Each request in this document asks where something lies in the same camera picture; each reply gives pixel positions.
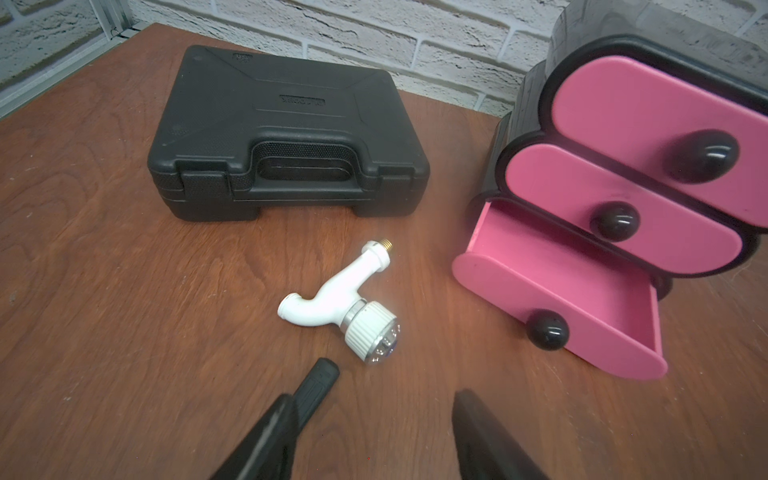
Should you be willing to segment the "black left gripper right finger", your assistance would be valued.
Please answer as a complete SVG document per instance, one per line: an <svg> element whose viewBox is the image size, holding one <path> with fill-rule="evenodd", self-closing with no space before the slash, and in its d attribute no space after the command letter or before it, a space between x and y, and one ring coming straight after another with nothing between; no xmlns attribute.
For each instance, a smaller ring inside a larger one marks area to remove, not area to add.
<svg viewBox="0 0 768 480"><path fill-rule="evenodd" d="M455 394L452 427L462 479L548 479L474 391Z"/></svg>

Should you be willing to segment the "pink bottom drawer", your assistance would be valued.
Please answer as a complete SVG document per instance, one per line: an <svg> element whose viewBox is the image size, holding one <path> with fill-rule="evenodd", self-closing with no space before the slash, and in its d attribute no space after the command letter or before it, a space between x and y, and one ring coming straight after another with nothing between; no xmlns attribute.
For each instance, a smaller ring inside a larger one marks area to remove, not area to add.
<svg viewBox="0 0 768 480"><path fill-rule="evenodd" d="M667 372L651 275L510 201L484 203L452 270L465 288L526 324L542 349L565 348L623 378Z"/></svg>

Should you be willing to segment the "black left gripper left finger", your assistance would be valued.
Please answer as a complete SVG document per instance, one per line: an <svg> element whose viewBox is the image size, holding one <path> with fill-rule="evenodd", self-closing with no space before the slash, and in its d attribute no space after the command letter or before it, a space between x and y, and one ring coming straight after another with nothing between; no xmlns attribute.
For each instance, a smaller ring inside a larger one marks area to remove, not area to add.
<svg viewBox="0 0 768 480"><path fill-rule="evenodd" d="M297 403L281 394L211 479L290 479L298 435Z"/></svg>

